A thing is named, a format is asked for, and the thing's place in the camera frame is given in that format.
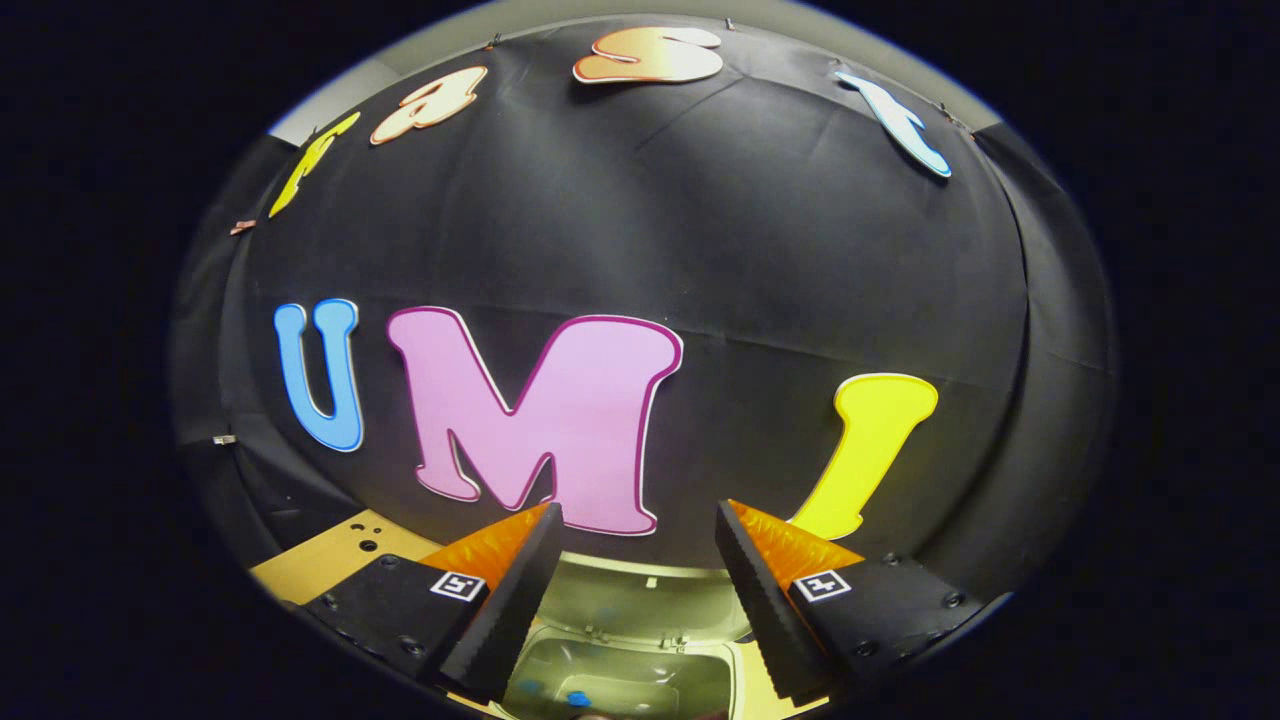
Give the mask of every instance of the white wall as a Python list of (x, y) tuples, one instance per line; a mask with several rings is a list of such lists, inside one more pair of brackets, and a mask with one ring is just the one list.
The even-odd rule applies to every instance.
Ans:
[(333, 82), (311, 94), (269, 132), (280, 140), (302, 145), (314, 128), (338, 119), (370, 95), (401, 78), (399, 73), (376, 59), (369, 59), (338, 76)]

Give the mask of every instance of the screw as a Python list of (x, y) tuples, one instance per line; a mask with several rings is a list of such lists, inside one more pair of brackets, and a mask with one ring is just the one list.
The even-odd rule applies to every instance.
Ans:
[(426, 653), (426, 648), (422, 647), (422, 643), (415, 641), (408, 635), (401, 635), (401, 650), (412, 655), (413, 657), (419, 657)]

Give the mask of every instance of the pink letter m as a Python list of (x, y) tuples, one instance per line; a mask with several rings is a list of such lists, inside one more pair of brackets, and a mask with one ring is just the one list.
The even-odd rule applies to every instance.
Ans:
[(654, 391), (680, 369), (676, 333), (634, 318), (575, 318), (547, 342), (515, 409), (453, 310), (401, 310), (387, 334), (404, 356), (422, 446), (417, 479), (428, 489), (480, 498), (458, 462), (462, 451), (498, 502), (517, 510), (549, 460), (549, 500), (561, 503), (566, 525), (620, 536), (654, 530), (658, 519), (643, 502), (644, 445)]

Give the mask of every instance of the letter u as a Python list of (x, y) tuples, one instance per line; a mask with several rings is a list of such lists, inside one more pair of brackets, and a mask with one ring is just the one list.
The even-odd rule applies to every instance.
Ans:
[(364, 439), (360, 397), (356, 395), (356, 378), (351, 370), (351, 332), (358, 323), (358, 311), (349, 300), (332, 299), (317, 304), (315, 313), (329, 369), (333, 415), (320, 413), (307, 386), (306, 360), (302, 356), (302, 331), (307, 327), (307, 311), (301, 305), (282, 305), (275, 309), (275, 336), (280, 341), (284, 389), (289, 395), (293, 414), (311, 437), (338, 452), (352, 452)]

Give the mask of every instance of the black fabric backdrop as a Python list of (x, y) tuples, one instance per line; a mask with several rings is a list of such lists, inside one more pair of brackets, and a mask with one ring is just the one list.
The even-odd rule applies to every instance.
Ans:
[(201, 501), (219, 534), (242, 562), (256, 565), (280, 552), (278, 532), (264, 523), (268, 498), (236, 454), (214, 446), (230, 433), (218, 378), (223, 301), (237, 243), (228, 234), (241, 218), (256, 213), (264, 186), (273, 184), (292, 155), (288, 142), (265, 137), (244, 154), (221, 193), (210, 204), (182, 268), (173, 309), (169, 347), (169, 401), (179, 452), (192, 469)]
[[(507, 397), (572, 316), (646, 318), (685, 340), (649, 425), (657, 532), (572, 532), (568, 550), (719, 566), (705, 532), (716, 501), (790, 516), (840, 437), (832, 393), (860, 373), (914, 374), (941, 400), (841, 542), (915, 552), (952, 512), (997, 443), (1027, 322), (1018, 225), (995, 173), (931, 104), (772, 33), (719, 29), (724, 70), (687, 85), (584, 87), (567, 72), (608, 32), (673, 22), (699, 24), (575, 24), (396, 83), (355, 108), (360, 120), (288, 208), (259, 211), (227, 286), (219, 374), (241, 441), (232, 452), (283, 547), (348, 511), (348, 495), (438, 542), (506, 515), (492, 498), (453, 502), (413, 478), (421, 456), (384, 328), (415, 305), (460, 311)], [(401, 97), (474, 64), (489, 74), (471, 106), (367, 142)], [(901, 152), (833, 69), (872, 77), (927, 118), (952, 178)], [(282, 304), (326, 297), (361, 309), (352, 356), (366, 439), (352, 454), (320, 446), (293, 418), (271, 324)], [(306, 337), (325, 409), (319, 336)], [(1068, 424), (1092, 425), (1082, 410)], [(538, 483), (532, 497), (549, 491), (547, 470)]]

